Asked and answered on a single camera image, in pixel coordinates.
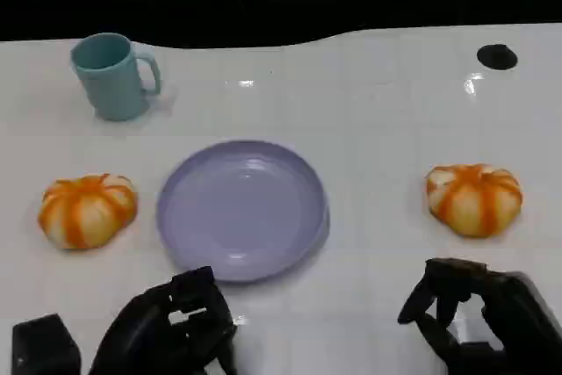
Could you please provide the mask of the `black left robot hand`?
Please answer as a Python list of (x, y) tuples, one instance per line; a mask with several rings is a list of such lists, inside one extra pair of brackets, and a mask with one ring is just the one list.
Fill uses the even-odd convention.
[(106, 331), (91, 374), (205, 374), (219, 362), (226, 374), (234, 362), (234, 324), (204, 266), (175, 275), (132, 298)]

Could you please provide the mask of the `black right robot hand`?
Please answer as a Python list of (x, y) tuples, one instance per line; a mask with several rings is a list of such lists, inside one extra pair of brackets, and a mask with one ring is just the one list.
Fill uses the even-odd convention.
[[(484, 321), (501, 342), (459, 342), (448, 330), (458, 305), (478, 295)], [(450, 374), (559, 374), (561, 326), (536, 286), (519, 271), (489, 270), (457, 258), (432, 258), (401, 308)]]

